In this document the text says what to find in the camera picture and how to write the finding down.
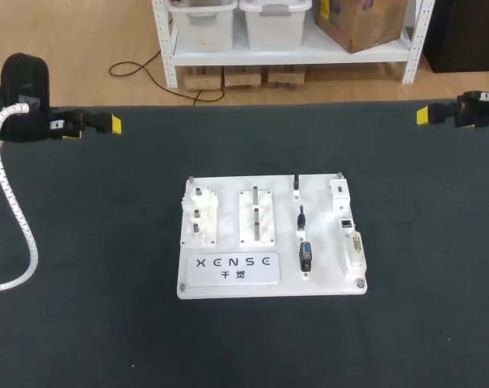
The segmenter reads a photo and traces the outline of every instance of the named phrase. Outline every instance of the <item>black mat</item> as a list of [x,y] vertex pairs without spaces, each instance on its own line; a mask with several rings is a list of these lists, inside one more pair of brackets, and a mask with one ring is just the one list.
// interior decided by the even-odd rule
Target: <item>black mat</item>
[[[122,137],[6,144],[40,266],[0,293],[0,387],[489,387],[489,129],[422,106],[122,108]],[[176,297],[189,175],[337,171],[365,296]],[[0,189],[0,281],[26,265]]]

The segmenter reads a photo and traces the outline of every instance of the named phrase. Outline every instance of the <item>floor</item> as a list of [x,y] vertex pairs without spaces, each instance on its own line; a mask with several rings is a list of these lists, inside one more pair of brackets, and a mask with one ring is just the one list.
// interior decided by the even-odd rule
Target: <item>floor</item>
[[[12,53],[42,57],[50,68],[53,106],[191,104],[161,91],[143,73],[113,78],[107,72],[115,62],[143,62],[158,50],[150,0],[0,0],[0,72]],[[165,83],[161,60],[149,69]],[[422,60],[415,83],[403,85],[402,71],[400,64],[312,66],[298,91],[229,91],[217,104],[447,99],[489,91],[489,73],[434,74]]]

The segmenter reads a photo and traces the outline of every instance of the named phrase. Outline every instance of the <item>cardboard box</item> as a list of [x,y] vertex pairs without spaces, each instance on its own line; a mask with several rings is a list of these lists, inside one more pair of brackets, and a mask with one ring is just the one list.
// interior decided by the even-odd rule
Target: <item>cardboard box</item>
[[225,66],[225,86],[260,86],[260,66]]
[[218,91],[222,85],[220,66],[189,67],[183,77],[188,91]]
[[302,84],[306,80],[306,67],[303,65],[269,66],[268,82]]
[[321,0],[318,26],[349,53],[397,40],[407,0]]

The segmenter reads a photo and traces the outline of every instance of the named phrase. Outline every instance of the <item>white plastic box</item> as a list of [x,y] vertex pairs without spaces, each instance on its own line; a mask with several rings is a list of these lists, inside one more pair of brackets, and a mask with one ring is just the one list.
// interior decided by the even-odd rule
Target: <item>white plastic box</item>
[[217,6],[188,6],[188,0],[167,3],[185,51],[231,50],[234,9],[238,0],[220,0]]
[[296,50],[312,0],[241,0],[252,50]]

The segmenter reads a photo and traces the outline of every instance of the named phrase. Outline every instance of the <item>white test board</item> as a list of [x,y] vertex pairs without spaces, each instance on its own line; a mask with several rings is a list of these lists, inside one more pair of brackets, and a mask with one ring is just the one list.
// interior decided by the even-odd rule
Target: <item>white test board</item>
[[[351,295],[366,292],[364,252],[361,252],[362,276],[351,278],[347,271],[345,252],[347,241],[351,240],[346,237],[350,237],[347,234],[351,232],[354,235],[358,233],[349,206],[333,209],[333,206],[339,206],[336,206],[337,195],[332,193],[331,181],[338,179],[338,175],[299,175],[298,200],[294,200],[293,179],[294,175],[262,175],[194,178],[192,182],[186,182],[186,195],[197,187],[217,195],[217,237],[210,238],[212,243],[202,247],[185,246],[186,241],[192,240],[193,232],[189,226],[192,226],[193,218],[183,212],[177,284],[179,298]],[[267,216],[268,220],[272,217],[274,224],[274,238],[268,238],[268,243],[258,246],[245,244],[239,237],[245,221],[242,202],[246,199],[242,198],[247,197],[254,186],[266,207],[270,200],[268,196],[271,197],[272,213],[266,214],[265,209],[261,215]],[[306,241],[310,242],[313,256],[310,274],[305,278],[301,272],[300,235],[297,234],[300,205],[303,205],[306,215]],[[352,221],[352,226],[344,229],[342,220]],[[261,232],[271,233],[271,230],[268,221],[268,227]]]

